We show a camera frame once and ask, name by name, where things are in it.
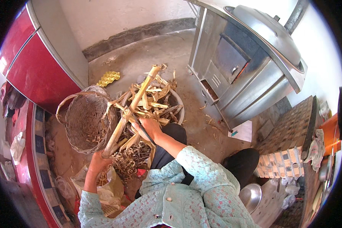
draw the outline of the floral patterned jacket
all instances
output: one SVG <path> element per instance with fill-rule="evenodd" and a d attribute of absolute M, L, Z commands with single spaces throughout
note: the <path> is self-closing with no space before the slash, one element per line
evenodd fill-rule
<path fill-rule="evenodd" d="M 194 176 L 189 186 L 180 184 L 182 166 Z M 148 172 L 140 188 L 142 196 L 116 218 L 105 217 L 98 194 L 87 191 L 82 191 L 78 217 L 81 227 L 258 227 L 239 191 L 231 172 L 187 146 L 162 169 Z"/>

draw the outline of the knee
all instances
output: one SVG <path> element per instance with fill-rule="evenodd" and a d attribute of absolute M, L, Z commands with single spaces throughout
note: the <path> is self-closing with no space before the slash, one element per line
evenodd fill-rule
<path fill-rule="evenodd" d="M 243 149 L 240 152 L 245 154 L 252 163 L 258 164 L 260 159 L 260 153 L 254 148 Z"/>
<path fill-rule="evenodd" d="M 182 126 L 171 123 L 162 128 L 162 132 L 171 136 L 175 140 L 179 141 L 180 143 L 186 144 L 186 130 Z"/>
<path fill-rule="evenodd" d="M 162 132 L 165 134 L 173 134 L 173 133 L 186 133 L 185 128 L 183 128 L 181 125 L 175 124 L 175 123 L 169 123 L 166 126 L 162 128 Z"/>

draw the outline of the woman's right hand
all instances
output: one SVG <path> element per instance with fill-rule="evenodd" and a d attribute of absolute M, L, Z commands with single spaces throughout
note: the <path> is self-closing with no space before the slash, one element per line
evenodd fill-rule
<path fill-rule="evenodd" d="M 163 134 L 160 126 L 158 125 L 158 122 L 155 119 L 144 119 L 139 118 L 139 121 L 141 122 L 142 126 L 146 130 L 146 132 L 150 135 L 150 137 L 155 141 L 157 144 L 157 138 Z M 132 126 L 137 130 L 137 132 L 142 136 L 142 138 L 149 140 L 148 137 L 145 135 L 145 133 L 141 130 L 141 128 L 138 126 L 136 122 L 132 123 Z"/>

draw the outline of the yellow egg tray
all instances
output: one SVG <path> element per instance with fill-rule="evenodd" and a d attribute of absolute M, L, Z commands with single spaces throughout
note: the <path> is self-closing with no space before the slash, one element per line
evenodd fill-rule
<path fill-rule="evenodd" d="M 115 71 L 107 71 L 105 74 L 101 77 L 98 83 L 96 85 L 105 87 L 109 83 L 112 83 L 114 80 L 118 80 L 120 78 L 120 73 Z"/>

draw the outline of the black pants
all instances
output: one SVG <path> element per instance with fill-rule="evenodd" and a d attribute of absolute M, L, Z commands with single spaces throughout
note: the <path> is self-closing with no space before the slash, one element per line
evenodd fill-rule
<path fill-rule="evenodd" d="M 162 128 L 162 132 L 171 136 L 180 143 L 187 144 L 185 129 L 175 123 L 168 124 Z M 222 162 L 223 167 L 228 169 L 238 180 L 241 185 L 241 189 L 247 185 L 249 178 L 252 176 L 253 171 L 257 167 L 260 155 L 257 150 L 253 148 L 247 148 L 238 151 L 236 154 L 225 158 Z M 161 169 L 166 164 L 174 160 L 164 148 L 157 146 L 155 157 L 152 161 L 150 169 Z M 182 184 L 190 185 L 194 179 L 184 168 L 182 168 L 185 174 Z M 135 195 L 135 199 L 141 197 L 139 191 Z"/>

